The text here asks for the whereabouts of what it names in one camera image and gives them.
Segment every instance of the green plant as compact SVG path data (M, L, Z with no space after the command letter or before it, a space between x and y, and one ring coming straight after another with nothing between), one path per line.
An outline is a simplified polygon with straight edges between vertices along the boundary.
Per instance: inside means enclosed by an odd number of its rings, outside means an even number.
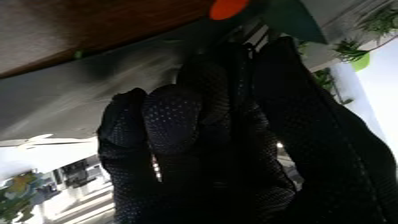
M324 68L323 70L316 71L312 73L312 75L314 75L316 84L326 90L326 92L330 92L332 91L332 82L333 82L332 75L330 75L330 69Z
M77 50L77 51L74 52L72 58L74 58L76 60L83 58L83 50Z
M307 57L307 55L305 55L307 46L308 46L308 42L303 40L298 40L296 51L303 58Z
M380 40L381 37L390 35L390 32L398 29L398 10L390 8L390 5L369 16L358 25L358 29L364 33L376 34ZM355 39L344 39L335 45L337 58L344 62L356 62L364 57L369 56L369 52L376 50L394 39L398 35L394 34L390 39L369 50L360 50L360 43Z
M383 37L398 29L398 10L390 5L369 16L360 23L360 29Z
M328 93L332 93L332 88L333 88L333 94L332 96L335 97L335 101L339 102L340 105L346 105L353 102L353 99L348 98L342 100L339 91L333 86L333 78L330 74L330 68L324 68L323 70L316 71L312 73L314 76L314 82L317 83L319 87L326 90Z
M358 61L369 51L360 50L360 43L355 40L342 40L335 45L333 51L339 53L337 58L344 62Z
M26 172L17 175L0 189L0 221L24 222L31 217L35 188L40 187L40 174Z

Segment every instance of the brown ceiling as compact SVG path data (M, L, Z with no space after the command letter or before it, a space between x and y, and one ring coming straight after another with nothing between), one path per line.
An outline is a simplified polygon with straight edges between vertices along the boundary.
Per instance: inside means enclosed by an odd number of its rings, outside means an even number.
M1 0L0 77L21 74L168 31L213 0Z

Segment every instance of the black glove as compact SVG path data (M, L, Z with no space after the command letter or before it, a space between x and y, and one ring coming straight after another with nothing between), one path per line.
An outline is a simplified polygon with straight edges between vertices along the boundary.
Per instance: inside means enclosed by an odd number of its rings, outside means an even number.
M198 95L175 86L161 87L147 97L140 89L113 97L97 140L117 223L211 223L207 186L191 150L198 110Z
M275 223L398 223L392 154L314 84L291 38L255 60L255 101L305 180Z

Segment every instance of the leaf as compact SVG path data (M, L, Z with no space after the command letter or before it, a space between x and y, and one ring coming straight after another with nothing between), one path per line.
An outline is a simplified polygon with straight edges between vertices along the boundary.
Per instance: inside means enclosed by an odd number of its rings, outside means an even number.
M300 0L268 0L262 18L271 29L303 41L326 44L317 23Z
M177 44L177 43L181 43L181 39L163 39L163 43L165 44Z
M296 51L301 57L305 57L305 50L307 50L308 42L301 41L298 42Z
M81 58L83 58L83 50L77 50L77 51L74 52L72 58L74 58L74 59L81 59Z
M390 34L396 27L398 9L388 4L362 21L360 29L376 34L378 39Z
M33 210L33 206L26 206L21 210L21 218L17 220L17 222L24 222L31 217L33 217L33 214L31 214L31 210Z
M33 174L28 172L22 175L15 176L12 178L12 185L8 186L6 191L14 192L17 194L24 193L28 184L35 181L35 176Z
M355 69L355 72L358 72L369 65L369 53L364 55L364 57L351 62L351 67Z
M332 91L332 83L321 85L321 88L326 90L326 92L330 92Z
M328 77L326 77L326 75L321 75L321 76L319 76L319 83L321 83L321 84L330 83L330 82L328 82Z
M355 62L362 59L369 51L358 49L360 45L362 44L355 40L344 39L339 42L333 51L339 53L337 58L340 59L340 61Z
M346 99L346 100L340 102L340 104L346 105L346 104L349 104L351 102L353 102L353 99Z
M0 204L1 204L1 201L6 200L6 197L5 197L6 189L8 188L0 189Z

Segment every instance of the finger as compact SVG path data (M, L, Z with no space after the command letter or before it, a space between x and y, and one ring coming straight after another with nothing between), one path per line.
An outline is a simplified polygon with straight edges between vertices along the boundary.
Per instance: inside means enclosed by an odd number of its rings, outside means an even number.
M198 148L202 172L214 188L227 186L227 152L230 142L230 106L227 94L227 73L214 61L213 52L195 55L184 62L177 84L200 93Z
M241 111L237 158L246 188L246 211L252 223L268 223L291 202L294 185L276 161L276 138L253 102L246 101Z
M102 113L97 129L99 159L117 187L145 191L156 183L145 129L140 114L145 92L133 89L115 95Z
M305 179L280 223L394 223L392 156L312 82L289 38L259 52L253 95Z
M198 173L198 160L191 156L198 112L200 96L195 92L175 85L154 90L141 113L163 183L184 183Z

